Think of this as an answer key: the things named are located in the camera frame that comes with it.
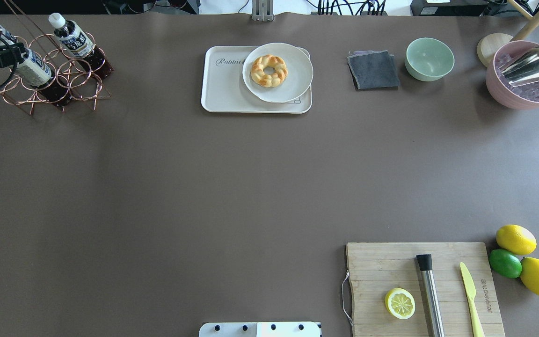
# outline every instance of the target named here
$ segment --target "towel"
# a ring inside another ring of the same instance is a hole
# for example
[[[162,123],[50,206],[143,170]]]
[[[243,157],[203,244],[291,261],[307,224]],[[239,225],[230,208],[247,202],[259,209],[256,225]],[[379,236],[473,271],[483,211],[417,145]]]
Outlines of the towel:
[[[355,51],[347,60],[357,90],[401,85],[388,51]]]

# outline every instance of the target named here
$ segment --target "wooden cutting board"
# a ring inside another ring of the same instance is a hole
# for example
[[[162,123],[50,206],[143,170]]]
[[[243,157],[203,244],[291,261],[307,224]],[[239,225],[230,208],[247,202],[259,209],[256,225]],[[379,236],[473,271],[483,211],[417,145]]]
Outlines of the wooden cutting board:
[[[348,243],[346,251],[353,337],[431,336],[430,314],[415,258],[419,254],[432,254],[446,337],[473,337],[460,262],[467,265],[473,277],[475,306],[486,337],[505,337],[484,243]],[[415,298],[415,314],[407,320],[395,318],[385,307],[386,293],[396,287],[408,290]]]

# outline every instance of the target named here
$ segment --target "metal muddler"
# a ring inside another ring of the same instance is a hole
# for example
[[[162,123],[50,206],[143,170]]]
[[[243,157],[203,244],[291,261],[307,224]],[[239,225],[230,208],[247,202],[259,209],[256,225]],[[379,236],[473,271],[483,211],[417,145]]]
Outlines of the metal muddler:
[[[518,60],[501,69],[511,86],[527,85],[539,81],[539,47],[533,47]]]
[[[423,286],[428,296],[428,307],[430,309],[430,322],[434,337],[444,337],[444,326],[440,316],[440,306],[438,305],[438,295],[436,294],[436,283],[432,272],[432,254],[417,255],[419,270],[423,277]]]

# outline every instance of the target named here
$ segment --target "green lime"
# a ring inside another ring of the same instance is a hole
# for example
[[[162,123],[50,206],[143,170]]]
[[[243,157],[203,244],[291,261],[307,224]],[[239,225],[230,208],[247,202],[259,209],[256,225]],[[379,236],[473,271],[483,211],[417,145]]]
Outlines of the green lime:
[[[495,249],[488,260],[490,267],[504,277],[517,278],[521,275],[521,261],[506,249]]]

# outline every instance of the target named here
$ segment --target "ice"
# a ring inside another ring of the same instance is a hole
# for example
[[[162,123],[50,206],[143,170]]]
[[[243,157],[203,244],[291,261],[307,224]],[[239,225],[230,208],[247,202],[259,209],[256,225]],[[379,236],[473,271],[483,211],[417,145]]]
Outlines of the ice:
[[[511,90],[511,92],[513,92],[517,96],[520,96],[521,98],[525,98],[526,100],[530,100],[533,102],[539,102],[539,81],[528,85],[512,86],[509,84],[509,81],[507,81],[507,79],[501,74],[500,68],[502,68],[503,65],[511,62],[511,60],[512,59],[509,54],[500,55],[496,59],[496,62],[494,63],[496,69],[496,76],[498,76],[500,81],[505,87],[507,87],[507,89]]]

